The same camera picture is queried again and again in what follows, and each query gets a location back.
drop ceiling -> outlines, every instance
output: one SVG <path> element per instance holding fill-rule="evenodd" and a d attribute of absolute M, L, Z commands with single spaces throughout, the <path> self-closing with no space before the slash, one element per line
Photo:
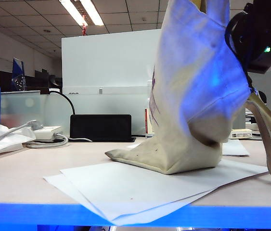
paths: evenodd
<path fill-rule="evenodd" d="M 168 0 L 92 0 L 104 26 L 87 26 L 87 35 L 161 28 Z M 252 0 L 231 0 L 231 16 Z M 0 0 L 0 32 L 53 58 L 61 39 L 82 35 L 59 0 Z"/>

green led light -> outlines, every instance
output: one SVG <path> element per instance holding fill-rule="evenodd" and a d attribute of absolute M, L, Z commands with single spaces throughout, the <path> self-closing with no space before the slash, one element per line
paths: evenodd
<path fill-rule="evenodd" d="M 266 49 L 264 50 L 265 53 L 268 53 L 271 51 L 271 47 L 266 47 Z"/>

white desk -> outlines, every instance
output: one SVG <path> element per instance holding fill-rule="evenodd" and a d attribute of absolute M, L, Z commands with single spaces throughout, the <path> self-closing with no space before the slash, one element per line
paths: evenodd
<path fill-rule="evenodd" d="M 137 138 L 135 143 L 143 141 Z M 55 149 L 0 154 L 0 222 L 110 225 L 48 184 L 60 169 L 107 163 L 104 152 L 135 143 L 69 143 Z M 242 141 L 250 157 L 230 160 L 266 165 L 262 141 Z M 271 176 L 261 174 L 225 185 L 150 224 L 139 226 L 271 229 Z"/>

fluorescent light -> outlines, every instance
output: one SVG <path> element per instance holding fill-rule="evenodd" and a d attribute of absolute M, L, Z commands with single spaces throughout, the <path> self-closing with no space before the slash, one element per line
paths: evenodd
<path fill-rule="evenodd" d="M 103 21 L 91 0 L 80 0 L 95 25 L 103 26 Z"/>
<path fill-rule="evenodd" d="M 77 24 L 79 24 L 80 26 L 83 26 L 83 24 L 86 26 L 88 25 L 87 22 L 84 20 L 83 16 L 77 11 L 76 7 L 72 4 L 70 0 L 59 1 L 73 17 L 73 19 L 77 22 Z"/>

blue desk trim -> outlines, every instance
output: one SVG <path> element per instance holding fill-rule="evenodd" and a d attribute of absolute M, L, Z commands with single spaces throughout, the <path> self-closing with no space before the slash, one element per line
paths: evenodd
<path fill-rule="evenodd" d="M 0 223 L 110 226 L 81 205 L 0 204 Z M 271 207 L 187 205 L 138 227 L 197 227 L 271 229 Z"/>

